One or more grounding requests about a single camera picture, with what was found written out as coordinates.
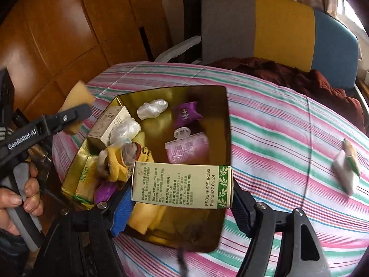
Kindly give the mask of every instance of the screw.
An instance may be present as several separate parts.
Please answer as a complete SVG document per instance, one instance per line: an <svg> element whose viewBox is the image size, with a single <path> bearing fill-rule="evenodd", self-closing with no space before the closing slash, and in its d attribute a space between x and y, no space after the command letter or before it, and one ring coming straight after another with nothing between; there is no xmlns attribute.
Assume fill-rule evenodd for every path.
<svg viewBox="0 0 369 277"><path fill-rule="evenodd" d="M297 212L297 214L298 214L299 216L303 216L303 215L304 215L303 210L302 210L302 209L300 209L300 208L296 208L296 209L295 209L295 211Z"/></svg>
<svg viewBox="0 0 369 277"><path fill-rule="evenodd" d="M108 207L108 203L106 203L105 201L99 202L97 204L98 209L105 209L106 207Z"/></svg>
<svg viewBox="0 0 369 277"><path fill-rule="evenodd" d="M258 202L258 203L256 203L256 207L259 208L259 209L265 209L266 204L264 202Z"/></svg>
<svg viewBox="0 0 369 277"><path fill-rule="evenodd" d="M68 208L63 208L62 210L60 210L60 215L65 216L69 213L69 209Z"/></svg>

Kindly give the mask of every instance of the finger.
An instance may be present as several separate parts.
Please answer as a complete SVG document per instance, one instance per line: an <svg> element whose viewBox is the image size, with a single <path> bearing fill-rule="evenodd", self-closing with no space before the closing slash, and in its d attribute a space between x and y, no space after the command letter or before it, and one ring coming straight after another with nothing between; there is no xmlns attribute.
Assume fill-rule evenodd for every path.
<svg viewBox="0 0 369 277"><path fill-rule="evenodd" d="M32 215L41 216L43 212L44 212L44 203L42 202L42 200L40 200L40 203L38 204L37 208L34 211L32 211Z"/></svg>
<svg viewBox="0 0 369 277"><path fill-rule="evenodd" d="M40 190L40 186L36 178L30 178L24 185L24 193L27 197L32 197Z"/></svg>
<svg viewBox="0 0 369 277"><path fill-rule="evenodd" d="M18 196L15 192L7 188L0 188L0 209L2 208L14 208L22 203L21 196Z"/></svg>
<svg viewBox="0 0 369 277"><path fill-rule="evenodd" d="M0 228L10 232L13 235L19 235L17 227L9 218L5 209L0 209Z"/></svg>
<svg viewBox="0 0 369 277"><path fill-rule="evenodd" d="M23 208L26 212L34 211L40 204L40 193L33 195L25 200Z"/></svg>
<svg viewBox="0 0 369 277"><path fill-rule="evenodd" d="M37 174L38 174L38 171L37 171L37 168L36 168L35 164L30 163L29 167L30 167L30 176L33 177L33 178L36 178Z"/></svg>

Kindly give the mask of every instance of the chair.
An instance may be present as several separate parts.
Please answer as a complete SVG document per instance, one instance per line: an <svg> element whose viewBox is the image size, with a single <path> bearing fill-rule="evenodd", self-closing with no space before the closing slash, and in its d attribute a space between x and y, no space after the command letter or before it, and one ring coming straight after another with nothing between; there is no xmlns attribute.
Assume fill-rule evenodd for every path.
<svg viewBox="0 0 369 277"><path fill-rule="evenodd" d="M196 63L227 57L259 57L308 72L320 71L335 88L353 92L369 107L355 85L359 59L356 36L335 18L291 0L202 0L201 36L163 52L156 62L168 62L201 43Z"/></svg>

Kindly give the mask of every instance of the gray handle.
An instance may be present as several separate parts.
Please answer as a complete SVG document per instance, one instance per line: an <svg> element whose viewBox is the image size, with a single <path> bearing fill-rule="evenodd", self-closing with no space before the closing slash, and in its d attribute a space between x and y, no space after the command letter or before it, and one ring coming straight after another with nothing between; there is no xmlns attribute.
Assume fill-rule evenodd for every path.
<svg viewBox="0 0 369 277"><path fill-rule="evenodd" d="M28 180L28 176L28 164L20 163L14 168L11 176L7 176L0 181L0 186L19 193L23 201L25 201L24 185ZM6 211L29 250L34 252L41 247L45 237L41 232L42 226L38 218L27 213L23 208L23 203L16 208L7 208Z"/></svg>

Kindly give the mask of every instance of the striped tablecloth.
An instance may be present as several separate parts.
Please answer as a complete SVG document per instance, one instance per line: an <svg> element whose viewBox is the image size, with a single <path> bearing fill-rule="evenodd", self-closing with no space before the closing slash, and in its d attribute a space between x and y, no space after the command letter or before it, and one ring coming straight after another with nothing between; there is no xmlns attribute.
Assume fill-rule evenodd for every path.
<svg viewBox="0 0 369 277"><path fill-rule="evenodd" d="M96 96L92 116L75 136L54 137L53 160L61 179L97 118L117 95L180 85L227 88L232 167L240 186L273 209L301 207L323 246L332 276L348 276L369 245L369 140L335 112L293 90L255 77L188 64L125 63L88 83ZM361 179L348 197L332 161L349 139L357 149ZM273 276L281 235L276 234L266 276ZM226 213L219 247L187 253L189 276L235 276L250 240ZM176 251L120 235L117 250L129 276L179 276Z"/></svg>

